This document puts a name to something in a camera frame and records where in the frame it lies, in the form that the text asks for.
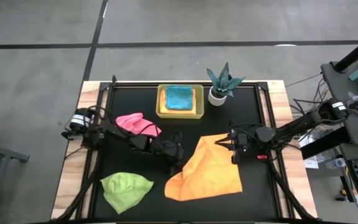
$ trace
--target blue cloth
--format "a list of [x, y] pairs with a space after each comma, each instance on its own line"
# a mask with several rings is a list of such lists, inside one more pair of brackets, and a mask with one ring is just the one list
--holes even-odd
[[191, 86], [168, 86], [165, 89], [170, 110], [191, 110], [193, 108], [193, 90]]

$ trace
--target gray floor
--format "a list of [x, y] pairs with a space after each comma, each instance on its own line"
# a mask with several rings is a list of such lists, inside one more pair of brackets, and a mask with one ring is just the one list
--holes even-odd
[[[0, 44], [91, 43], [101, 4], [0, 0]], [[278, 40], [358, 40], [358, 0], [110, 0], [99, 42]], [[98, 49], [89, 79], [206, 80], [207, 67], [220, 71], [229, 62], [234, 76], [289, 85], [354, 47]], [[31, 154], [28, 164], [11, 165], [0, 195], [0, 223], [49, 219], [67, 146], [60, 132], [78, 100], [88, 53], [0, 50], [0, 145]], [[310, 100], [319, 79], [288, 87], [288, 97]], [[338, 181], [311, 179], [318, 215], [358, 223], [354, 204], [333, 201]]]

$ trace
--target yellow bin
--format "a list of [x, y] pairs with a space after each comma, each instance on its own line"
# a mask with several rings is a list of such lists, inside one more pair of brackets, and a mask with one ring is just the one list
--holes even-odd
[[[160, 113], [160, 94], [167, 86], [191, 86], [196, 92], [196, 114], [163, 114]], [[157, 89], [157, 104], [155, 105], [155, 112], [160, 118], [173, 119], [200, 119], [204, 115], [204, 87], [202, 85], [176, 85], [176, 84], [161, 84]]]

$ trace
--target green cloth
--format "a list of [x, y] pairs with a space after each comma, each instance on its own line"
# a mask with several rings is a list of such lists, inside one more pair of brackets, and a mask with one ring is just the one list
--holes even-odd
[[137, 205], [153, 187], [153, 182], [137, 174], [119, 172], [100, 180], [104, 199], [118, 214]]

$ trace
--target orange cloth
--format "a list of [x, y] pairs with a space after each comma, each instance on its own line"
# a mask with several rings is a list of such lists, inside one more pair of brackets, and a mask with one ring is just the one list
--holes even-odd
[[170, 114], [196, 114], [196, 91], [193, 89], [193, 108], [191, 110], [170, 110], [165, 106], [167, 105], [167, 96], [165, 90], [160, 93], [160, 113]]
[[238, 166], [231, 163], [233, 152], [215, 141], [227, 134], [203, 136], [194, 155], [165, 185], [165, 196], [178, 201], [242, 192]]

